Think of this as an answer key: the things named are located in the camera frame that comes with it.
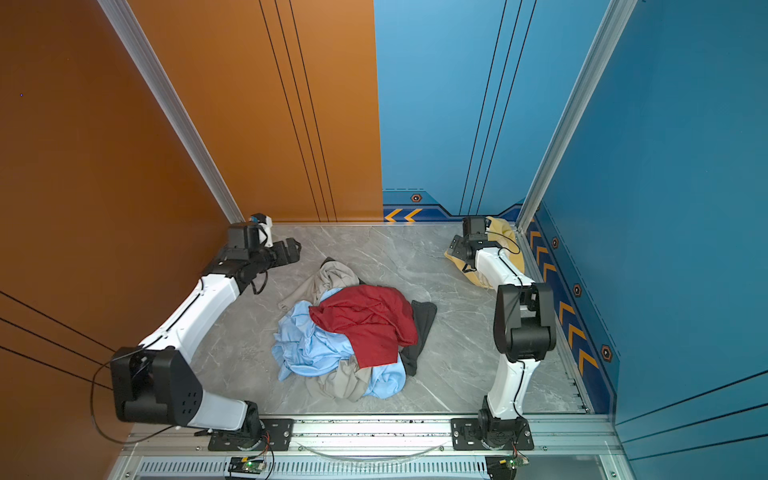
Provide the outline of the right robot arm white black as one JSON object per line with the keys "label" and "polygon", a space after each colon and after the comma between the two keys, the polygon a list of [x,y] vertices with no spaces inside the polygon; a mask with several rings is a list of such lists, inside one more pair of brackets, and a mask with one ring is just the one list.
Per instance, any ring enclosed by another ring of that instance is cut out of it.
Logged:
{"label": "right robot arm white black", "polygon": [[557,343],[552,288],[526,274],[520,245],[507,227],[501,219],[467,216],[446,252],[469,280],[496,294],[498,368],[477,418],[452,421],[459,451],[534,448],[523,403],[533,374]]}

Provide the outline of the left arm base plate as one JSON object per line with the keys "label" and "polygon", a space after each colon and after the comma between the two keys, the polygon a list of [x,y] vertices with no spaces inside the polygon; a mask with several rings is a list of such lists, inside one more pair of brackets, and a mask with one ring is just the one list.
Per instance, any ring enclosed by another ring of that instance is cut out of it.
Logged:
{"label": "left arm base plate", "polygon": [[236,431],[214,430],[207,449],[245,454],[256,454],[267,449],[274,452],[287,451],[293,426],[294,420],[290,418],[247,420],[243,427]]}

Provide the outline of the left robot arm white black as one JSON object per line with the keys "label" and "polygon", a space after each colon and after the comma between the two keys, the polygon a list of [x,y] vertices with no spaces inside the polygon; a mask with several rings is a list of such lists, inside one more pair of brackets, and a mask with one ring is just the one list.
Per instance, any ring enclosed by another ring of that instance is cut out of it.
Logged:
{"label": "left robot arm white black", "polygon": [[250,289],[260,294],[271,269],[296,263],[302,245],[276,240],[271,219],[258,214],[227,230],[227,243],[182,304],[136,347],[110,359],[116,416],[123,422],[191,427],[257,442],[265,429],[255,403],[206,391],[190,363],[226,308]]}

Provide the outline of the yellow cloth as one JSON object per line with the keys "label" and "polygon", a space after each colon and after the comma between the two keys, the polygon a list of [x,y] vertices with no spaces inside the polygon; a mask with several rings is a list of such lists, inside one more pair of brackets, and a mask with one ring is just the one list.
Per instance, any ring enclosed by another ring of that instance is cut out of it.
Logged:
{"label": "yellow cloth", "polygon": [[469,267],[462,261],[450,257],[448,248],[444,256],[474,285],[496,290],[498,286],[511,284],[518,287],[529,286],[533,280],[526,275],[525,262],[511,225],[502,218],[488,217],[489,239],[498,243],[497,247],[485,248],[477,253],[476,266]]}

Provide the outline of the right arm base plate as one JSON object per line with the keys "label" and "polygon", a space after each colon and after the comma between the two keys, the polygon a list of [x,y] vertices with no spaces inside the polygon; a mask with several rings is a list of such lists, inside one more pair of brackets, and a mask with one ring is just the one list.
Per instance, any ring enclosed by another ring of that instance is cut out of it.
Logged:
{"label": "right arm base plate", "polygon": [[530,425],[522,417],[483,422],[478,418],[453,418],[450,424],[456,451],[532,451],[535,448]]}

